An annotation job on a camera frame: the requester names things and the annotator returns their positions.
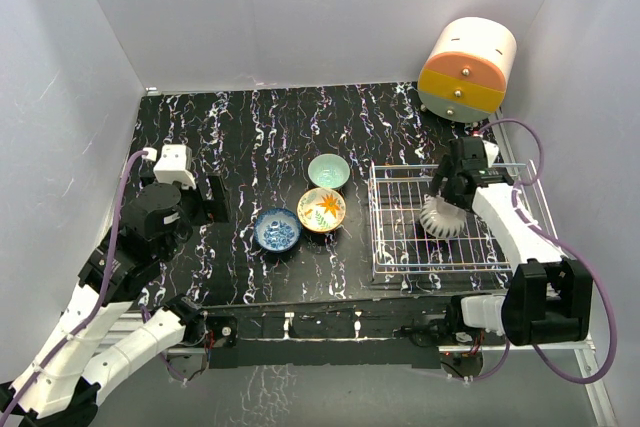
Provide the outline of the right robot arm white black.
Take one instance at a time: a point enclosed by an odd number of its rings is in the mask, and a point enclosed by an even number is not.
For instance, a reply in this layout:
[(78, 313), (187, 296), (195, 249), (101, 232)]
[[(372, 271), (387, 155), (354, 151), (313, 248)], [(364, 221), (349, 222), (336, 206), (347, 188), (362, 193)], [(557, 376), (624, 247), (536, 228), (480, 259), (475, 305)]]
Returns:
[(450, 141), (420, 210), (420, 225), (436, 239), (461, 235), (469, 216), (482, 220), (512, 270), (503, 294), (454, 297), (445, 314), (447, 335), (460, 344), (481, 330), (516, 346), (582, 341), (592, 275), (546, 238), (519, 200), (513, 178), (495, 168), (498, 153), (496, 144), (478, 136)]

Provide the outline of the light green bowl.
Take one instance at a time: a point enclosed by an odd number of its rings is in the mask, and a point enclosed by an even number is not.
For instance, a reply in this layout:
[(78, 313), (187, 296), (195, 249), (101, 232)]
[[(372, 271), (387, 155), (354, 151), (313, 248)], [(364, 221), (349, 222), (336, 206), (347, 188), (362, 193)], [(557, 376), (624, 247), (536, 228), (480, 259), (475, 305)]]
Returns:
[(350, 167), (342, 157), (325, 153), (316, 156), (309, 163), (307, 173), (316, 187), (338, 190), (348, 181)]

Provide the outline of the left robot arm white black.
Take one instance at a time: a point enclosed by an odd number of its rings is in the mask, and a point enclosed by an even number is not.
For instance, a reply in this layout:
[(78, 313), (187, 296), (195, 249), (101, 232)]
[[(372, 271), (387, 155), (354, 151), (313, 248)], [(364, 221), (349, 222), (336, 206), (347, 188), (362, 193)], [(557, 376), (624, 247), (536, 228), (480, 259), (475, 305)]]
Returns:
[(228, 193), (216, 174), (195, 188), (147, 179), (86, 261), (40, 352), (20, 376), (2, 384), (1, 418), (19, 415), (24, 426), (87, 426), (99, 404), (140, 367), (175, 344), (200, 343), (204, 311), (179, 294), (133, 333), (98, 350), (193, 232), (229, 219)]

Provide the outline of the white striped bowl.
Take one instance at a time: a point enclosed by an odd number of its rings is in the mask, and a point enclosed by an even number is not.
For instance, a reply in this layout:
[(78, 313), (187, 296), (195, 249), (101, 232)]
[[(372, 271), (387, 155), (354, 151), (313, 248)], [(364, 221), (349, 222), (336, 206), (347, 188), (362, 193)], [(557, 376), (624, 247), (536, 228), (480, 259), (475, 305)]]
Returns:
[(428, 235), (449, 239), (458, 236), (464, 229), (466, 212), (440, 196), (427, 196), (419, 213), (419, 222)]

